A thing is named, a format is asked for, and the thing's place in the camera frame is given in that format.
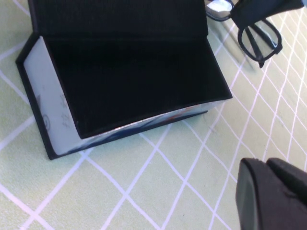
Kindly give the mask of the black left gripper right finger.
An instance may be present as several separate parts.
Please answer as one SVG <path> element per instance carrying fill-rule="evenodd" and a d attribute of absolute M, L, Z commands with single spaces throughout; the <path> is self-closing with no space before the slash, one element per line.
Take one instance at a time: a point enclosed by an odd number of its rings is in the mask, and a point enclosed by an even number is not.
<path fill-rule="evenodd" d="M 306 172 L 279 158 L 269 158 L 267 165 L 303 204 L 307 203 Z"/>

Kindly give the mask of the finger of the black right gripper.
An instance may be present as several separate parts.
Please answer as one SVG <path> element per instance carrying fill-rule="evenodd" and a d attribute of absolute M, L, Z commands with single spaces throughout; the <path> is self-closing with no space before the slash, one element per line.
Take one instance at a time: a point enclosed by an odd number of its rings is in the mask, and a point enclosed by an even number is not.
<path fill-rule="evenodd" d="M 273 15 L 303 7 L 303 0 L 239 0 L 231 10 L 231 19 L 239 29 L 244 29 Z"/>

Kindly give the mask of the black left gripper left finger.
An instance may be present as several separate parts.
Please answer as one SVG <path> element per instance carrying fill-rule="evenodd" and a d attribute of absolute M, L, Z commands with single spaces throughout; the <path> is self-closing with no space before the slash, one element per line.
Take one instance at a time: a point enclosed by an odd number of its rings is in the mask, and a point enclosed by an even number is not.
<path fill-rule="evenodd" d="M 305 230 L 303 204 L 267 165 L 255 158 L 239 164 L 236 206 L 242 230 Z"/>

